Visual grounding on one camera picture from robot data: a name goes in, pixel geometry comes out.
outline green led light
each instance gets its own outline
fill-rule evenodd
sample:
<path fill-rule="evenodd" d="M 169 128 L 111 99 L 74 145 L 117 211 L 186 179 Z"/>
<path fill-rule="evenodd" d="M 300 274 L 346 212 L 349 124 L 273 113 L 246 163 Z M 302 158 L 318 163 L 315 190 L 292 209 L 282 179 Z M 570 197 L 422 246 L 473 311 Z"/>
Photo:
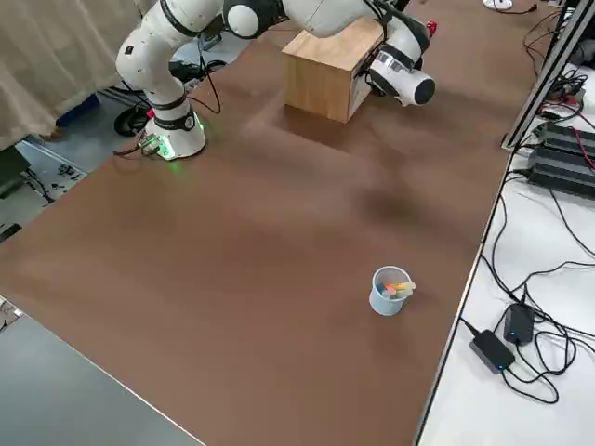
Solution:
<path fill-rule="evenodd" d="M 165 158 L 166 160 L 172 160 L 176 158 L 176 152 L 171 147 L 171 144 L 169 143 L 169 138 L 159 137 L 159 140 L 161 141 L 158 151 L 159 155 Z"/>
<path fill-rule="evenodd" d="M 198 114 L 196 114 L 196 113 L 194 114 L 194 119 L 198 123 L 198 126 L 201 127 L 201 130 L 203 130 L 203 132 L 205 132 L 205 126 L 203 125 L 203 123 L 201 123 L 201 120 L 198 119 Z"/>

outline brown tabletop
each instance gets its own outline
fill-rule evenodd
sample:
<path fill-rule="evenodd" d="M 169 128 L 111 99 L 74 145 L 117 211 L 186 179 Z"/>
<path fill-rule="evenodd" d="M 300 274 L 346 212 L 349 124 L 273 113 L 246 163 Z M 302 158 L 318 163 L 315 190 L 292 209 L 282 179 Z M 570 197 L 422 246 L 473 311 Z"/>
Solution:
<path fill-rule="evenodd" d="M 410 10 L 440 22 L 429 106 L 370 98 L 348 125 L 290 110 L 291 33 L 271 32 L 215 76 L 203 154 L 108 161 L 3 243 L 0 294 L 209 446 L 408 444 L 537 21 L 468 0 Z M 384 265 L 418 285 L 393 318 L 367 300 Z"/>

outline red cable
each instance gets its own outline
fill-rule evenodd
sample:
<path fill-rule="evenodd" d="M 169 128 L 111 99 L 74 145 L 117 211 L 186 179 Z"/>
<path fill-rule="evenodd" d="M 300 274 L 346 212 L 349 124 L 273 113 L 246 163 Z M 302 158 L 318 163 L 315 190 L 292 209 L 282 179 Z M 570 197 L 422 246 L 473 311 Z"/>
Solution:
<path fill-rule="evenodd" d="M 590 166 L 590 168 L 592 170 L 595 170 L 595 163 L 593 163 L 593 161 L 588 157 L 587 150 L 585 149 L 585 146 L 583 145 L 583 141 L 581 140 L 580 135 L 578 134 L 578 130 L 576 130 L 574 127 L 571 127 L 571 128 L 575 131 L 576 141 L 578 142 L 578 147 L 580 147 L 580 150 L 583 151 L 583 156 L 585 157 L 585 161 L 587 162 L 587 164 Z"/>

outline metal frame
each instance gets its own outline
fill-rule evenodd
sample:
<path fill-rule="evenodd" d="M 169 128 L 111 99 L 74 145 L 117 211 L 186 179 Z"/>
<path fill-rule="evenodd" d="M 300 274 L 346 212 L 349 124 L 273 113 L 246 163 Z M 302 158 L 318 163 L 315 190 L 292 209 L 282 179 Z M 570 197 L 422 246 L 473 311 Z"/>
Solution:
<path fill-rule="evenodd" d="M 576 11 L 564 28 L 562 36 L 546 59 L 541 73 L 529 93 L 529 98 L 522 106 L 512 129 L 504 136 L 502 147 L 507 150 L 515 149 L 521 142 L 529 124 L 535 118 L 537 111 L 545 99 L 551 85 L 566 66 L 578 40 L 595 14 L 595 0 L 582 0 Z"/>

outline gray floor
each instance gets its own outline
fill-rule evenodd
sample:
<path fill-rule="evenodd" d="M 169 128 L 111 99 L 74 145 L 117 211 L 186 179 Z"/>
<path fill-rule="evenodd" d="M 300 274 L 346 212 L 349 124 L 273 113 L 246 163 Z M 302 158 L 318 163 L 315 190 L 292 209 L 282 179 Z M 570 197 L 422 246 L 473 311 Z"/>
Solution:
<path fill-rule="evenodd" d="M 0 334 L 0 444 L 202 443 L 23 316 Z"/>

